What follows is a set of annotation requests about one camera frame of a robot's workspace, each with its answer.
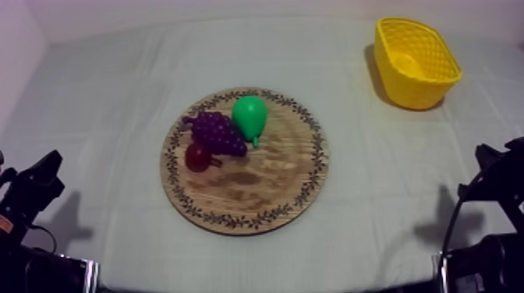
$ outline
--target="toy pear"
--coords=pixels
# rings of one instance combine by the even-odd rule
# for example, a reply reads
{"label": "toy pear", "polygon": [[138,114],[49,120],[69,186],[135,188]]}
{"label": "toy pear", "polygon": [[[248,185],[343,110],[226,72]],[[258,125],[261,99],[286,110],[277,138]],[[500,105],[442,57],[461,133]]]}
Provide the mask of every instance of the toy pear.
{"label": "toy pear", "polygon": [[266,104],[257,96],[241,97],[233,105],[232,120],[244,139],[257,148],[267,121]]}

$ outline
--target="white fabric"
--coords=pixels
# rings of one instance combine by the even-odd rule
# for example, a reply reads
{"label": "white fabric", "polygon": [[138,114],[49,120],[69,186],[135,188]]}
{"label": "white fabric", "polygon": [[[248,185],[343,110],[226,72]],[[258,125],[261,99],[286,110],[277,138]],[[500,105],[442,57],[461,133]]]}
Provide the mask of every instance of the white fabric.
{"label": "white fabric", "polygon": [[[336,292],[431,277],[474,147],[524,126],[524,53],[442,31],[464,78],[431,111],[384,103],[366,47],[374,22],[224,19],[149,27],[51,48],[0,147],[24,169],[52,149],[66,190],[38,223],[59,251],[102,263],[106,285],[158,292]],[[167,200],[165,135],[192,103],[235,86],[280,91],[324,128],[329,174],[291,224],[255,237],[193,226]],[[511,231],[496,205],[468,204],[455,244]],[[26,243],[47,245],[44,235]]]}

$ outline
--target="grape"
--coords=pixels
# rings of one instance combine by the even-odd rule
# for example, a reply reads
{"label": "grape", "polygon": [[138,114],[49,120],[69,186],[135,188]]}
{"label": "grape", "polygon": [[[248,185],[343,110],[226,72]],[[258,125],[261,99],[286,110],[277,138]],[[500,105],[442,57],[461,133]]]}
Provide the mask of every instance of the grape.
{"label": "grape", "polygon": [[183,117],[182,122],[191,124],[191,137],[202,143],[212,154],[244,157],[247,146],[231,119],[221,112],[199,112],[195,118]]}

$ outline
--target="wood grain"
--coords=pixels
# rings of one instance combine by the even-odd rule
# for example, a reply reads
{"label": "wood grain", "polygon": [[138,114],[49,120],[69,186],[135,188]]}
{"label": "wood grain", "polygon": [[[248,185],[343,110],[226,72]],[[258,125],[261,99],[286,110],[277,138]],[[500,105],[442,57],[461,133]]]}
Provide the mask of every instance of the wood grain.
{"label": "wood grain", "polygon": [[[191,134],[183,116],[199,111],[231,115],[246,95],[264,99],[268,117],[260,145],[246,157],[215,156],[221,168],[193,173],[184,164]],[[299,103],[272,90],[223,90],[195,103],[166,136],[161,181],[169,201],[187,220],[225,235],[255,235],[298,217],[317,197],[328,172],[328,144],[313,116]]]}

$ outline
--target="yellow basket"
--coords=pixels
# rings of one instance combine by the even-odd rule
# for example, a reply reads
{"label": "yellow basket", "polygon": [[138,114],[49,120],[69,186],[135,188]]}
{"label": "yellow basket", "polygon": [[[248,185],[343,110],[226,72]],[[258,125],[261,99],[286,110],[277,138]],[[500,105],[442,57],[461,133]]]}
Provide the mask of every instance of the yellow basket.
{"label": "yellow basket", "polygon": [[441,35],[411,19],[378,20],[374,54],[386,93],[405,108],[433,107],[462,77]]}

